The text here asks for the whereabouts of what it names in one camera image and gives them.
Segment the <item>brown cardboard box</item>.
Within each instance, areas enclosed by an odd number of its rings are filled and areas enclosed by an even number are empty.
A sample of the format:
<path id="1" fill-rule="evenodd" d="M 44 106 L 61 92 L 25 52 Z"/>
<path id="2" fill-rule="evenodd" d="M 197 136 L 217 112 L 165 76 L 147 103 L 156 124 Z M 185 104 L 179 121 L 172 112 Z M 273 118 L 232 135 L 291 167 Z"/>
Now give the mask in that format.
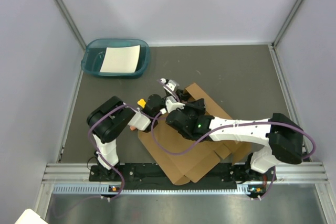
<path id="1" fill-rule="evenodd" d="M 232 157 L 232 164 L 241 162 L 251 153 L 251 144 L 237 141 L 203 141 L 182 155 L 171 155 L 160 146 L 173 153 L 187 150 L 195 142 L 187 140 L 176 130 L 160 120 L 154 128 L 155 140 L 152 133 L 138 131 L 138 138 L 149 151 L 156 163 L 165 172 L 174 185 L 184 185 L 198 182 L 214 168 L 221 159 Z"/>

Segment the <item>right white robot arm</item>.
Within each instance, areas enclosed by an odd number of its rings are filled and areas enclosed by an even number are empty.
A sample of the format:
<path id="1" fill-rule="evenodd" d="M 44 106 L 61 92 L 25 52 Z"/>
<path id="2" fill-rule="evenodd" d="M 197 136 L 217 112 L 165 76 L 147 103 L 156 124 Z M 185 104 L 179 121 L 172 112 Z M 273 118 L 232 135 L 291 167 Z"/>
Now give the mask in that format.
<path id="1" fill-rule="evenodd" d="M 183 174 L 183 179 L 173 179 L 176 185 L 198 182 L 229 155 L 233 164 L 247 158 L 245 174 L 252 180 L 280 163 L 302 162 L 301 129 L 281 113 L 256 121 L 233 120 L 204 99 L 169 102 L 167 108 L 157 138 Z"/>

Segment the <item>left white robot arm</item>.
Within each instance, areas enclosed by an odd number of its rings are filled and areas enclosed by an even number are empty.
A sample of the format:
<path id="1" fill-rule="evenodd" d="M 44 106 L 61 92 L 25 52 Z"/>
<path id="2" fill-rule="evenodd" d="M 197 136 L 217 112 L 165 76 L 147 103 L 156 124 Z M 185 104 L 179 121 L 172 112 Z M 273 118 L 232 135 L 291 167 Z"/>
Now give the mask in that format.
<path id="1" fill-rule="evenodd" d="M 138 107 L 127 106 L 120 98 L 113 96 L 103 105 L 95 109 L 88 117 L 87 124 L 95 141 L 97 151 L 98 172 L 107 180 L 114 180 L 119 174 L 119 158 L 117 155 L 117 137 L 127 127 L 145 133 L 156 127 L 158 122 L 154 117 L 165 108 L 165 96 L 152 94 L 147 100 L 139 100 Z"/>

